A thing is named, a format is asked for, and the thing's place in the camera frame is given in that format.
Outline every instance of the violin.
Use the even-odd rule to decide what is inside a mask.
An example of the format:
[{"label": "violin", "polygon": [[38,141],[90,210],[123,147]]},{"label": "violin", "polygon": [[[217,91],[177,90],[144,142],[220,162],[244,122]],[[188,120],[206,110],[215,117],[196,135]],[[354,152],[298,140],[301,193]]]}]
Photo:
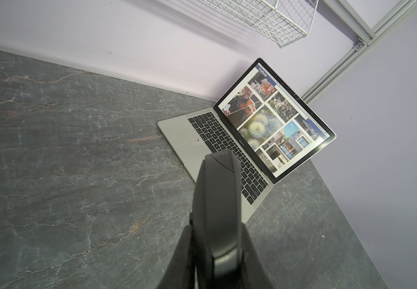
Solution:
[{"label": "violin", "polygon": [[240,107],[247,113],[248,116],[255,111],[255,105],[251,99],[249,99],[246,103],[241,103]]}]

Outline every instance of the marble veining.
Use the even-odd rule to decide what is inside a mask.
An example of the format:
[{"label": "marble veining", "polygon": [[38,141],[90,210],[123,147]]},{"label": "marble veining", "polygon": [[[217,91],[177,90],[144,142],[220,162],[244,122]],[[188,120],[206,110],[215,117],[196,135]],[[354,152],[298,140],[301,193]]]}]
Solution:
[{"label": "marble veining", "polygon": [[[154,288],[194,189],[157,121],[211,105],[0,51],[0,289]],[[310,161],[247,226],[277,288],[386,288]]]}]

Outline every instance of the laptop bezel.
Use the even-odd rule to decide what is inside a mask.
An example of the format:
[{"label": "laptop bezel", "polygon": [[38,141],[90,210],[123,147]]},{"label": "laptop bezel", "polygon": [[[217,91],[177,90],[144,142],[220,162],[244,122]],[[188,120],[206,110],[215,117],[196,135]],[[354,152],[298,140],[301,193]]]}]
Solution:
[{"label": "laptop bezel", "polygon": [[[329,137],[324,140],[321,144],[319,144],[316,148],[314,148],[312,151],[301,157],[295,164],[290,166],[285,172],[283,172],[278,177],[275,177],[273,173],[267,168],[267,166],[261,161],[260,157],[255,153],[255,151],[247,144],[247,141],[243,138],[243,136],[236,130],[236,128],[231,124],[231,122],[228,120],[228,118],[225,116],[223,111],[218,107],[218,105],[226,98],[228,95],[237,87],[238,84],[244,78],[251,72],[251,70],[257,66],[258,64],[261,64],[266,71],[298,102],[298,104],[329,134]],[[233,86],[224,94],[222,98],[220,98],[217,103],[213,106],[213,109],[218,114],[218,117],[221,119],[223,124],[228,128],[228,130],[231,132],[231,134],[234,136],[236,141],[239,145],[242,146],[244,151],[250,156],[250,158],[255,162],[255,164],[260,168],[260,170],[268,176],[268,178],[273,182],[274,184],[279,182],[282,178],[290,174],[293,170],[298,168],[301,164],[303,164],[305,161],[307,161],[309,158],[311,158],[315,153],[320,151],[322,148],[324,148],[326,145],[328,145],[330,142],[332,142],[336,135],[335,133],[311,110],[311,108],[302,101],[300,97],[263,61],[263,59],[258,58],[248,69],[247,71],[236,81]]]}]

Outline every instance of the laptop keyboard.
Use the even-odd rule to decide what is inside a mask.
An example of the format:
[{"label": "laptop keyboard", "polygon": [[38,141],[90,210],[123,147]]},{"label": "laptop keyboard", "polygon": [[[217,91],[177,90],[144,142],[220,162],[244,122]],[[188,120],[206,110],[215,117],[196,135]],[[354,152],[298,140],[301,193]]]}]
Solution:
[{"label": "laptop keyboard", "polygon": [[242,150],[239,149],[239,146],[226,133],[226,130],[211,112],[189,118],[188,120],[212,153],[228,148],[238,156],[242,168],[241,192],[244,197],[246,197],[247,201],[249,201],[250,204],[253,204],[253,201],[258,198],[268,183],[258,173]]}]

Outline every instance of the cactus photo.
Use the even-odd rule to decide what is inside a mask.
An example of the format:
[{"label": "cactus photo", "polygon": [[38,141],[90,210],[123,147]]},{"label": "cactus photo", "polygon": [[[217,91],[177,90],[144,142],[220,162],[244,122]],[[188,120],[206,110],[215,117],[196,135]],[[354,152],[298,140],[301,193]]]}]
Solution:
[{"label": "cactus photo", "polygon": [[268,107],[260,108],[251,119],[239,129],[247,143],[256,150],[282,127],[281,121],[274,116]]}]

